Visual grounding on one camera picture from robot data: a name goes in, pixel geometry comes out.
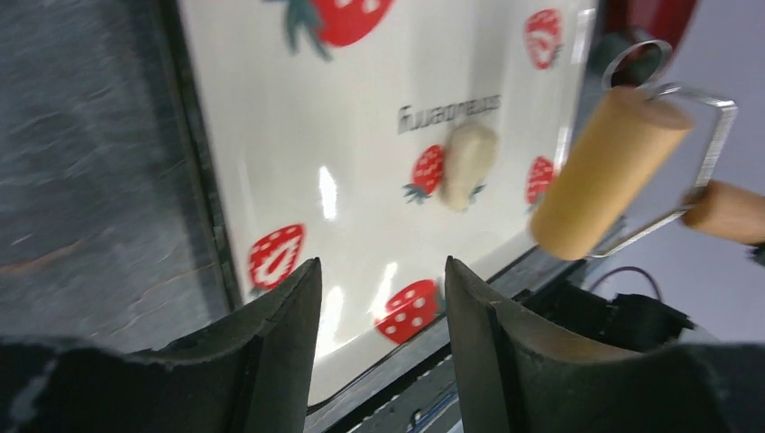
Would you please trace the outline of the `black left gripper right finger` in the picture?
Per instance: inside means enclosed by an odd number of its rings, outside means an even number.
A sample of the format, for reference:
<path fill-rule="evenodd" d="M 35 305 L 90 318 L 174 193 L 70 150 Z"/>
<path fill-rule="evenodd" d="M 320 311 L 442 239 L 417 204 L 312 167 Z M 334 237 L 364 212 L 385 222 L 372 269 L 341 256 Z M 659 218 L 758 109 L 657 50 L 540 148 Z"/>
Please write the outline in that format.
<path fill-rule="evenodd" d="M 484 281 L 445 266 L 447 318 Z M 503 410 L 461 415 L 467 432 L 761 432 L 764 348 L 680 344 L 639 354 L 580 336 L 507 299 L 491 304 L 513 375 Z"/>

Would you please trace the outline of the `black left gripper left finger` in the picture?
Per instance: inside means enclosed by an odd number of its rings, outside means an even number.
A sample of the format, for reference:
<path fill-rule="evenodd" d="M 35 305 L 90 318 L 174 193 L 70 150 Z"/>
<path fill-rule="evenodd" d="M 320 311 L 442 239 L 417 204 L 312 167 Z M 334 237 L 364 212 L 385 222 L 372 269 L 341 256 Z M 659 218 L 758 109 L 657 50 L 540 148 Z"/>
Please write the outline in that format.
<path fill-rule="evenodd" d="M 4 432 L 300 432 L 322 299 L 319 259 L 160 350 L 1 340 Z"/>

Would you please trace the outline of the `strawberry print enamel tray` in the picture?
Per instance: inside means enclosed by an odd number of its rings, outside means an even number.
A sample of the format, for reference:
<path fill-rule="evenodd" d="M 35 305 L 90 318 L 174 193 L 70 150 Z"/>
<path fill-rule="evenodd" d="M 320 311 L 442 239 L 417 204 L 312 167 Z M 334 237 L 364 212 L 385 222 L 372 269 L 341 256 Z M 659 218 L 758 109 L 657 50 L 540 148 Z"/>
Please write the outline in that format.
<path fill-rule="evenodd" d="M 440 313 L 446 258 L 494 276 L 567 152 L 596 1 L 173 1 L 242 302 L 319 258 L 320 403 Z M 463 211 L 449 135 L 495 164 Z"/>

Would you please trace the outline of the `wooden dough roller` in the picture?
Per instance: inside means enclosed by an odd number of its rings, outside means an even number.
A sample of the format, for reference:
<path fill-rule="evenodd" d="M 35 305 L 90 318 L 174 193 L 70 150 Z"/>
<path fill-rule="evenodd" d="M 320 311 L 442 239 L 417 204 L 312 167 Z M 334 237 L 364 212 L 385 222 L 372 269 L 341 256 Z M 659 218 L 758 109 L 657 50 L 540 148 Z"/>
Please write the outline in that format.
<path fill-rule="evenodd" d="M 598 252 L 606 232 L 694 127 L 670 96 L 717 111 L 696 179 L 678 207 Z M 702 234 L 751 246 L 761 258 L 764 197 L 713 178 L 737 114 L 730 98 L 676 83 L 608 90 L 534 210 L 531 237 L 541 251 L 561 260 L 604 258 L 681 220 Z"/>

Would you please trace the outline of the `metal ring cutter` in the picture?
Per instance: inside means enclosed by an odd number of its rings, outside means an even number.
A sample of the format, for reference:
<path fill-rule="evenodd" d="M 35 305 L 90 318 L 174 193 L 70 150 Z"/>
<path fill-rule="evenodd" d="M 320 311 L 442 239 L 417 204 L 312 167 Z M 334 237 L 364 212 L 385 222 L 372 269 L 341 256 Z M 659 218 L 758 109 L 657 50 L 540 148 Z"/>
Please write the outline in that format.
<path fill-rule="evenodd" d="M 601 87 L 604 90 L 619 86 L 643 88 L 662 75 L 672 53 L 672 46 L 663 40 L 604 41 L 598 52 L 604 67 Z"/>

